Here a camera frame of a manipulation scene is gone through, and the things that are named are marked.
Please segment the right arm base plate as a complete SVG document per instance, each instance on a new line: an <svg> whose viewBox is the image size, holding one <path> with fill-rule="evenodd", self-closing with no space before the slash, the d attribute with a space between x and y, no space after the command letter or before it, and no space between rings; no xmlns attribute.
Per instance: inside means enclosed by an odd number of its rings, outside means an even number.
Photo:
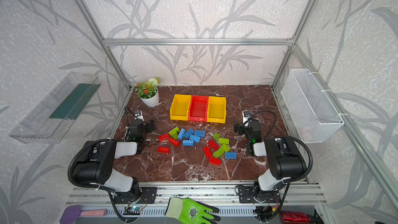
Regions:
<svg viewBox="0 0 398 224"><path fill-rule="evenodd" d="M281 201L280 193L277 190L263 191L259 187L238 185L235 187L240 203L267 203L279 204Z"/></svg>

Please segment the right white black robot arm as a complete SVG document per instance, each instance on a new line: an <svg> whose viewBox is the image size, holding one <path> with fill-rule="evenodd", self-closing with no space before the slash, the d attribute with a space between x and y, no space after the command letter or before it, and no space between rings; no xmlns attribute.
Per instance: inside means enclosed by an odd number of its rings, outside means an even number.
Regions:
<svg viewBox="0 0 398 224"><path fill-rule="evenodd" d="M247 139L246 148L253 156L267 158L268 169L252 186L238 185L240 203L280 203L279 191L289 183L302 180L312 170L314 161L310 149L292 136L261 137L259 121L234 125L234 132Z"/></svg>

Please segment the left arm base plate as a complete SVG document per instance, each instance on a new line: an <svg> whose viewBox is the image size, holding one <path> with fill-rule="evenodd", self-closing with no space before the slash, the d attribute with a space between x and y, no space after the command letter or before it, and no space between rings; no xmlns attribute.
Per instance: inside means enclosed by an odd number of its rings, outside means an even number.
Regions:
<svg viewBox="0 0 398 224"><path fill-rule="evenodd" d="M117 193L114 196L115 204L154 204L157 195L157 187L141 187L138 193Z"/></svg>

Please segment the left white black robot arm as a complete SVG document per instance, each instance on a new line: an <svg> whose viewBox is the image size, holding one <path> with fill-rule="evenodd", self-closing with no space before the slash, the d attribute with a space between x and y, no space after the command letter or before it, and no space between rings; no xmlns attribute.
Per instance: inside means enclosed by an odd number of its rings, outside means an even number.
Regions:
<svg viewBox="0 0 398 224"><path fill-rule="evenodd" d="M154 120L135 119L124 140L87 141L68 167L69 181L77 187L106 191L113 204L153 204L157 188L141 188L137 178L115 170L114 161L141 154L147 134L155 129Z"/></svg>

